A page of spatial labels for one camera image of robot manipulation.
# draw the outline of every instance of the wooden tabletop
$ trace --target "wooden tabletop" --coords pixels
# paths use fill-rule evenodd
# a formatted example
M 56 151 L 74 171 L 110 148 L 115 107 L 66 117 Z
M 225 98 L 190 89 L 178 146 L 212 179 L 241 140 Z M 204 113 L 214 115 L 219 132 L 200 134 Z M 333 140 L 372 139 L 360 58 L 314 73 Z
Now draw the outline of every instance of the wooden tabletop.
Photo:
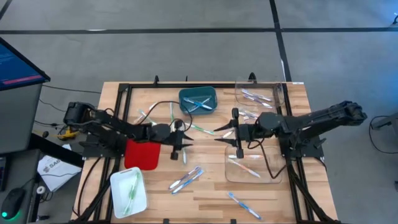
M 118 86 L 118 82 L 104 83 L 99 109 L 114 108 Z M 309 113 L 310 105 L 304 85 L 302 83 L 287 83 L 287 87 L 293 115 L 298 116 Z M 180 90 L 180 88 L 133 89 L 128 121 L 133 122 L 138 117 L 138 109 L 146 110 L 155 101 L 178 101 L 178 92 Z M 236 102 L 234 88 L 217 88 L 216 94 L 218 98 L 216 111 L 207 116 L 194 116 L 194 124 L 208 130 L 219 128 L 227 124 L 231 119 L 231 109 L 242 106 L 241 103 L 246 104 L 244 105 L 246 108 L 249 106 L 253 111 L 257 110 L 245 102 Z M 271 92 L 264 90 L 261 94 L 270 95 Z M 119 117 L 121 118 L 123 107 L 120 111 Z M 174 115 L 176 118 L 183 118 L 185 121 L 189 120 L 187 116 L 182 115 L 178 105 L 174 106 Z M 150 114 L 150 117 L 158 123 L 170 123 L 169 105 L 157 106 Z M 217 133 L 216 136 L 222 136 L 225 132 Z M 261 179 L 257 179 L 257 177 L 251 176 L 233 164 L 226 163 L 226 155 L 233 154 L 234 149 L 222 142 L 214 141 L 215 136 L 194 129 L 190 129 L 186 134 L 194 139 L 192 142 L 194 146 L 187 148 L 187 165 L 183 165 L 182 156 L 180 156 L 178 161 L 170 160 L 172 148 L 170 146 L 162 146 L 157 168 L 143 172 L 148 198 L 147 209 L 123 219 L 117 219 L 113 216 L 112 223 L 162 223 L 164 218 L 169 218 L 171 223 L 229 223 L 233 218 L 237 219 L 238 223 L 295 223 L 292 196 L 286 170 L 282 172 L 280 178 L 271 180 L 263 159 L 250 161 L 248 155 L 262 155 L 260 148 L 246 149 L 244 151 L 245 162 L 243 163 L 246 163 L 247 166 L 251 165 L 251 168 L 258 170 Z M 285 164 L 280 156 L 278 141 L 276 138 L 266 139 L 263 146 L 266 147 L 267 157 L 271 161 L 271 170 L 276 173 Z M 75 200 L 75 208 L 77 208 L 78 195 L 83 181 L 95 160 L 88 159 L 85 162 L 79 191 Z M 83 191 L 81 211 L 90 204 L 98 192 L 103 161 L 104 159 L 99 161 L 88 178 L 87 185 Z M 310 193 L 327 215 L 337 219 L 325 168 L 312 158 L 303 158 L 303 163 Z M 167 190 L 169 185 L 197 165 L 202 167 L 205 171 L 204 174 L 184 188 L 179 194 L 171 195 Z M 125 167 L 122 160 L 120 170 L 123 169 Z M 262 220 L 258 221 L 253 215 L 231 200 L 227 195 L 229 191 L 233 192 L 238 199 L 259 213 L 262 216 Z M 101 219 L 105 218 L 108 195 L 109 191 L 103 200 Z M 299 197 L 302 215 L 303 218 L 306 218 L 301 194 L 299 194 Z

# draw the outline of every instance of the computer screen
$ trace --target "computer screen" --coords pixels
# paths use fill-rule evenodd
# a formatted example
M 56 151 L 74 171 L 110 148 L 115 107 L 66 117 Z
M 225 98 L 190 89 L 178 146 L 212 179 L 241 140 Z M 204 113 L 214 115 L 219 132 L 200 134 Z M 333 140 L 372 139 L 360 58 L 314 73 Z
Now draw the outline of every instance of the computer screen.
M 49 81 L 32 62 L 0 38 L 0 91 Z

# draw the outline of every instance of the gray floor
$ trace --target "gray floor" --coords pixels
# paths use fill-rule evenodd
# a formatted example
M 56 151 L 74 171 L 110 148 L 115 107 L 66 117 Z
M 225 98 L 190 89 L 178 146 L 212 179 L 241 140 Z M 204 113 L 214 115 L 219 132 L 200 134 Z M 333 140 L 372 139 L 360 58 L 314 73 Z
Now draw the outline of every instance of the gray floor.
M 277 0 L 288 27 L 388 27 L 396 1 Z M 176 27 L 273 27 L 265 0 L 13 0 L 0 30 L 138 29 Z M 3 35 L 45 70 L 53 86 L 100 91 L 105 81 L 283 80 L 274 33 Z M 396 32 L 284 33 L 292 79 L 305 82 L 313 110 L 356 101 L 371 118 L 398 112 Z M 43 89 L 42 100 L 65 108 L 69 101 L 98 104 L 99 96 Z M 37 120 L 61 122 L 63 113 L 39 105 Z M 381 154 L 362 126 L 325 134 L 328 176 L 340 220 L 395 223 L 398 219 L 398 155 Z M 390 127 L 373 133 L 385 151 L 398 151 Z M 78 177 L 40 206 L 51 222 L 69 219 Z

